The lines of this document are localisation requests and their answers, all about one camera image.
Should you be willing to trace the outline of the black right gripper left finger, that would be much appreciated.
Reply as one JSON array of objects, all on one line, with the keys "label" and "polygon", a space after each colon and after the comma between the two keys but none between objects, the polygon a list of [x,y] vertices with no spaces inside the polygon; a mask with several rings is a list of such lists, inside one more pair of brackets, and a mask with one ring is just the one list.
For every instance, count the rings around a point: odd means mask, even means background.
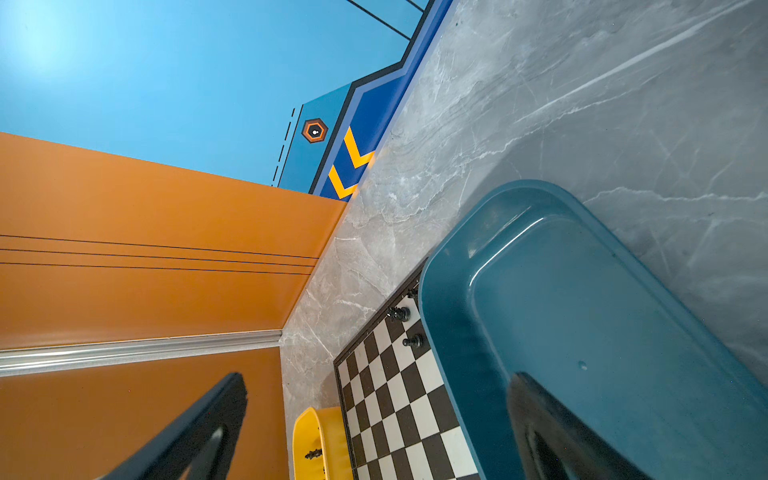
[{"label": "black right gripper left finger", "polygon": [[107,479],[225,479],[246,414],[247,389],[230,373]]}]

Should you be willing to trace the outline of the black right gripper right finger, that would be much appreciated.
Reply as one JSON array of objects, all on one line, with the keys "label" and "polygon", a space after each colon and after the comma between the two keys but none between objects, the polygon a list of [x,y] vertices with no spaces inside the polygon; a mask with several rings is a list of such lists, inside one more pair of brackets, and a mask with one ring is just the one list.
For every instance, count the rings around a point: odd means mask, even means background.
[{"label": "black right gripper right finger", "polygon": [[646,479],[533,377],[516,373],[507,410],[527,479]]}]

